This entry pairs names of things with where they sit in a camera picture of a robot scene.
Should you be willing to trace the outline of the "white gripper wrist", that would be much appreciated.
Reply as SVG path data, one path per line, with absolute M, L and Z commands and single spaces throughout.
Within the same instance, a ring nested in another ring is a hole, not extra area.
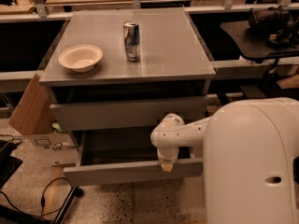
M 184 120 L 177 114 L 168 114 L 151 132 L 150 141 L 157 148 L 158 160 L 165 172 L 171 172 L 178 159 L 178 130 Z

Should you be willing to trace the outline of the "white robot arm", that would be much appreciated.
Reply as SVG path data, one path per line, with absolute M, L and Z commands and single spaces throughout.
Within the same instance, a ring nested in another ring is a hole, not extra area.
M 298 224 L 298 101 L 237 101 L 189 124 L 169 114 L 150 141 L 167 172 L 180 147 L 203 149 L 207 224 Z

